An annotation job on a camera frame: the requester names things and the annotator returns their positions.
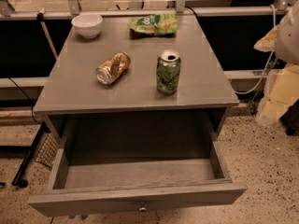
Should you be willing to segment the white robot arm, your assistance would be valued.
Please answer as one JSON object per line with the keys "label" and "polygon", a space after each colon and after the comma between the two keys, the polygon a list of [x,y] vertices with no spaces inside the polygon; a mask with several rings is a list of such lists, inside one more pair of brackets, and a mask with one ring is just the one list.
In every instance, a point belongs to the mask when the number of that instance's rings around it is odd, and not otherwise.
{"label": "white robot arm", "polygon": [[274,51],[276,57],[286,63],[277,73],[269,74],[255,117],[260,125],[271,125],[299,100],[299,1],[254,48]]}

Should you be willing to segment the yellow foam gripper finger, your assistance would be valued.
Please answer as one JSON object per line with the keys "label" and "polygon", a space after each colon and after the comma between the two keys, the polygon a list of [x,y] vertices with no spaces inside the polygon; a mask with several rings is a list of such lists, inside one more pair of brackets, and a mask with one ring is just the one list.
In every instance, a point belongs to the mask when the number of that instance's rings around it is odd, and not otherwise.
{"label": "yellow foam gripper finger", "polygon": [[254,48],[274,51],[286,63],[277,73],[271,72],[264,86],[264,97],[258,105],[255,120],[266,126],[277,122],[299,99],[299,29],[277,25]]}

